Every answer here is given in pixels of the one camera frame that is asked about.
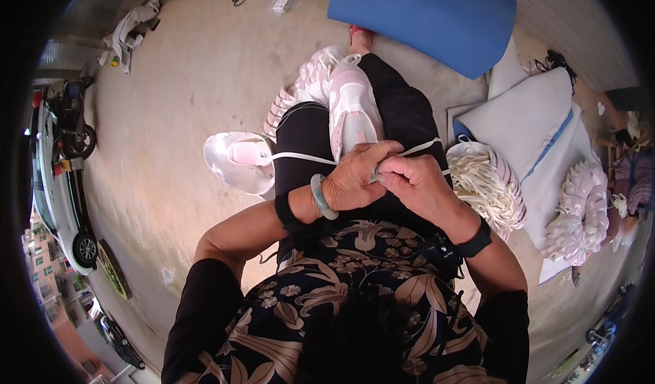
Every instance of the white car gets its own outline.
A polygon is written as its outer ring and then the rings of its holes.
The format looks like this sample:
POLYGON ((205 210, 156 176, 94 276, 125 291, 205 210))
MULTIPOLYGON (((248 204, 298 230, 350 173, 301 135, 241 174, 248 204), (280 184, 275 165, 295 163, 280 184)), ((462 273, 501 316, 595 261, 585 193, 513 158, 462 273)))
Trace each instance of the white car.
POLYGON ((57 129, 53 116, 41 101, 30 130, 34 202, 45 227, 61 245, 70 265, 86 276, 96 268, 98 246, 93 234, 81 223, 78 214, 81 209, 76 210, 76 207, 81 208, 77 174, 73 171, 54 175, 56 133, 53 129, 57 129))

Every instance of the black car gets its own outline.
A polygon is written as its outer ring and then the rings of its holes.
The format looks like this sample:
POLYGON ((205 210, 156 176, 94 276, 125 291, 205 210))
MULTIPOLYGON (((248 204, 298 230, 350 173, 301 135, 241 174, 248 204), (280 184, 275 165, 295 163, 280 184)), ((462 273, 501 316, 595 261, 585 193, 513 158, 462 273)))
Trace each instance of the black car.
POLYGON ((127 341, 127 338, 125 338, 125 334, 123 334, 119 325, 114 323, 104 314, 100 317, 100 325, 105 332, 105 337, 110 342, 111 347, 114 348, 116 353, 118 353, 125 362, 143 370, 145 368, 145 363, 136 354, 130 345, 130 342, 127 341))

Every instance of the car wheel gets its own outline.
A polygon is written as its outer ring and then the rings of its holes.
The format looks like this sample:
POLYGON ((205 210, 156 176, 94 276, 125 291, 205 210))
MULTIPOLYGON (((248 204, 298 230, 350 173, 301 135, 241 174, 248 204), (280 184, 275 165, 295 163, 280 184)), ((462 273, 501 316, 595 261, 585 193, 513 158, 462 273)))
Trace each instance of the car wheel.
POLYGON ((88 232, 80 233, 73 243, 73 255, 84 267, 92 267, 98 257, 98 245, 88 232))

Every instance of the hand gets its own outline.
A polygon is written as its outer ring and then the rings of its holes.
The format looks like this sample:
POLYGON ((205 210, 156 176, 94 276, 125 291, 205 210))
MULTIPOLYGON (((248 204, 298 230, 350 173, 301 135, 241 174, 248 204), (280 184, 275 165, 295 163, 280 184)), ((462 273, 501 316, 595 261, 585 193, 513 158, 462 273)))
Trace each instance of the hand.
POLYGON ((471 218, 477 216, 469 214, 468 211, 473 210, 457 198, 431 155, 389 157, 377 168, 376 179, 408 209, 446 233, 449 233, 449 228, 457 226, 462 214, 471 218))
POLYGON ((402 150, 403 145, 396 141, 357 144, 321 182, 325 201, 330 208, 363 208, 384 196, 387 189, 381 183, 369 183, 373 169, 381 160, 402 150))

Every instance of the blue foam mat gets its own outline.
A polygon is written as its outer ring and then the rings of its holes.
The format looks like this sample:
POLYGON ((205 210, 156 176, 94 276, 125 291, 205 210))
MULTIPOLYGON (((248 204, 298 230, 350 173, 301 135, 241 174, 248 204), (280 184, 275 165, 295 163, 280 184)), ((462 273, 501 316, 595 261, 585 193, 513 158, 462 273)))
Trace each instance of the blue foam mat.
POLYGON ((516 0, 330 0, 327 17, 356 24, 476 79, 503 57, 516 0))

